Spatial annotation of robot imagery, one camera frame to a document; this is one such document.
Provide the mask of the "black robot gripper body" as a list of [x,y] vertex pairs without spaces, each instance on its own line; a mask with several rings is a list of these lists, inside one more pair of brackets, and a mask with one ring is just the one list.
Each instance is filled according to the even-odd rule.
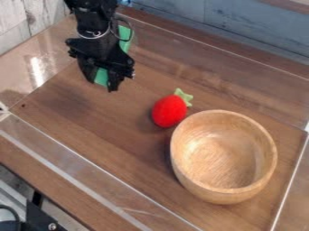
[[104,66],[108,55],[116,47],[116,35],[111,32],[107,35],[68,38],[68,55],[78,59],[92,59],[95,65],[100,68]]

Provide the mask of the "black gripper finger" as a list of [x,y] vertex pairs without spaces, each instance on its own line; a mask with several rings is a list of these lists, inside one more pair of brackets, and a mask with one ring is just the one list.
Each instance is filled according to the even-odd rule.
[[78,59],[80,71],[88,82],[94,83],[99,67],[92,59]]
[[107,72],[107,90],[110,92],[118,91],[118,87],[123,80],[124,80],[124,76],[120,73],[115,72],[114,70],[110,70]]

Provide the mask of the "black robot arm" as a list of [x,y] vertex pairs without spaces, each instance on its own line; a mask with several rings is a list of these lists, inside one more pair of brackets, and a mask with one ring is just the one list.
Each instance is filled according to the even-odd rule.
[[75,15],[75,38],[68,38],[68,55],[78,60],[88,82],[118,91],[124,78],[134,78],[134,58],[128,55],[134,30],[116,16],[118,0],[64,0]]

